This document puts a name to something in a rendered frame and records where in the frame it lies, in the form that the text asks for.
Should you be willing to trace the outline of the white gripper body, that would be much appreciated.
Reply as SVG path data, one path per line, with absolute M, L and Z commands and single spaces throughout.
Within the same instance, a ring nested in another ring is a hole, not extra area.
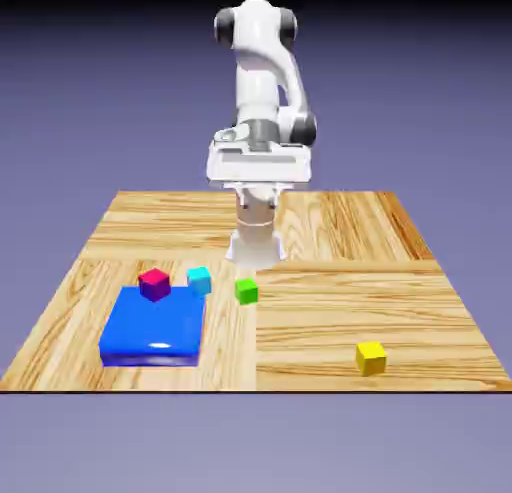
M 216 184 L 302 185 L 311 180 L 311 149 L 270 142 L 266 151 L 252 151 L 248 143 L 210 145 L 206 177 Z

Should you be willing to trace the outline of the small cyan cube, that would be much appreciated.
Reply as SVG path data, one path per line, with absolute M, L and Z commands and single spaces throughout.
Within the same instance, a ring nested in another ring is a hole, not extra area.
M 190 268 L 186 273 L 187 286 L 197 295 L 207 295 L 212 291 L 212 280 L 206 266 Z

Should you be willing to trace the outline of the small green cube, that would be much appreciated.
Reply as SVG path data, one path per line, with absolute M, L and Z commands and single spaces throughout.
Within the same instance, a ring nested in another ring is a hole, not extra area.
M 253 278 L 235 281 L 235 297 L 240 305 L 256 303 L 259 299 L 258 285 Z

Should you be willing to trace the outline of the small red cube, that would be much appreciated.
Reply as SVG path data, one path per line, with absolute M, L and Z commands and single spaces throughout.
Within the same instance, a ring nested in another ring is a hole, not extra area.
M 153 268 L 138 276 L 140 294 L 157 302 L 171 293 L 170 277 L 164 271 Z

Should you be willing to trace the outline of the small yellow cube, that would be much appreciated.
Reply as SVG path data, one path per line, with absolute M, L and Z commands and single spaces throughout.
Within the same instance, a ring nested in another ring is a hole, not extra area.
M 360 342 L 356 345 L 356 363 L 362 376 L 385 372 L 387 352 L 379 341 Z

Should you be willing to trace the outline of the large blue box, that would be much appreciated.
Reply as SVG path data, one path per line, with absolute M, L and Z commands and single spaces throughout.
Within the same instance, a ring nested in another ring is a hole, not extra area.
M 196 366 L 206 301 L 176 286 L 152 302 L 136 286 L 125 286 L 99 339 L 105 366 Z

